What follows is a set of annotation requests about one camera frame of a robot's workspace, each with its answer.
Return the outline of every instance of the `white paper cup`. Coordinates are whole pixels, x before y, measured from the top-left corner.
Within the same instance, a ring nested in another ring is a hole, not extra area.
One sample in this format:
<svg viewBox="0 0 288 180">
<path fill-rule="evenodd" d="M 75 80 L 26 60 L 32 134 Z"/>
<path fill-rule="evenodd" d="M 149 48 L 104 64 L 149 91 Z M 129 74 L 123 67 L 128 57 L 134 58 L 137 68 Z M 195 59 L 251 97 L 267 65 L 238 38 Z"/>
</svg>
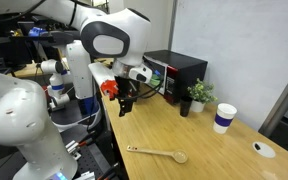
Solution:
<svg viewBox="0 0 288 180">
<path fill-rule="evenodd" d="M 234 106 L 226 103 L 219 104 L 213 125 L 214 131 L 219 134 L 224 134 L 236 113 L 237 109 Z"/>
</svg>

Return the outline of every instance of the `potted plant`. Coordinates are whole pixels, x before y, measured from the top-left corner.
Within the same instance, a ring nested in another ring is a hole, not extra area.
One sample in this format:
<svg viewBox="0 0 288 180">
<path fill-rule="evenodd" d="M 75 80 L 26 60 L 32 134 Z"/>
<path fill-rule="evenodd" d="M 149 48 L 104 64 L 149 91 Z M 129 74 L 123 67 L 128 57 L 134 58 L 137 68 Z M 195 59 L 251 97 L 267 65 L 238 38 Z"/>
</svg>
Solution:
<svg viewBox="0 0 288 180">
<path fill-rule="evenodd" d="M 193 99 L 191 110 L 202 112 L 206 103 L 216 101 L 217 97 L 212 95 L 213 89 L 213 84 L 206 84 L 199 79 L 195 85 L 188 87 L 187 90 Z"/>
</svg>

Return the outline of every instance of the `green plant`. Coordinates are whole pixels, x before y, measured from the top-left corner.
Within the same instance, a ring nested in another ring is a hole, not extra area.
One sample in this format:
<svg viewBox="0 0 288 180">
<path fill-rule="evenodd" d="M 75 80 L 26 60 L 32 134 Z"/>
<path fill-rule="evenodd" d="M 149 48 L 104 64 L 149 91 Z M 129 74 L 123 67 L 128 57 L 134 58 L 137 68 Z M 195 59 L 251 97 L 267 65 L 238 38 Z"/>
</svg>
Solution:
<svg viewBox="0 0 288 180">
<path fill-rule="evenodd" d="M 191 98 L 203 104 L 217 101 L 217 97 L 212 95 L 213 89 L 213 84 L 206 84 L 199 79 L 197 79 L 197 83 L 195 85 L 187 88 Z"/>
</svg>

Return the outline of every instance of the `whiteboard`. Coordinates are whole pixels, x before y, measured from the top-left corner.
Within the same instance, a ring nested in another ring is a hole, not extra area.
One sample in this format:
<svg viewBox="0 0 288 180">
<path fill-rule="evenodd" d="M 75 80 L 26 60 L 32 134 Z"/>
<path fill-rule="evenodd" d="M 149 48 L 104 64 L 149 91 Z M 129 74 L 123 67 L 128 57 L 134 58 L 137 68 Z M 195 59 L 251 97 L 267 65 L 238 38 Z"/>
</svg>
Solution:
<svg viewBox="0 0 288 180">
<path fill-rule="evenodd" d="M 288 0 L 178 0 L 172 51 L 208 61 L 217 103 L 258 130 L 288 83 Z"/>
</svg>

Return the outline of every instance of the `black microwave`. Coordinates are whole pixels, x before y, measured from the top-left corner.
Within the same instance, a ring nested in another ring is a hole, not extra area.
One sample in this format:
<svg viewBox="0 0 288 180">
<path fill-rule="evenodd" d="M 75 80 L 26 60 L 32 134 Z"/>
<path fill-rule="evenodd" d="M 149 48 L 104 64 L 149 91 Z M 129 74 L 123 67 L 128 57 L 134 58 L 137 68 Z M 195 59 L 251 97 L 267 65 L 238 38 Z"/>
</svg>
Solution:
<svg viewBox="0 0 288 180">
<path fill-rule="evenodd" d="M 197 78 L 204 80 L 207 61 L 168 50 L 146 52 L 143 59 L 147 67 L 164 78 L 159 93 L 170 104 L 176 104 L 181 96 L 188 95 L 187 87 L 195 84 Z"/>
</svg>

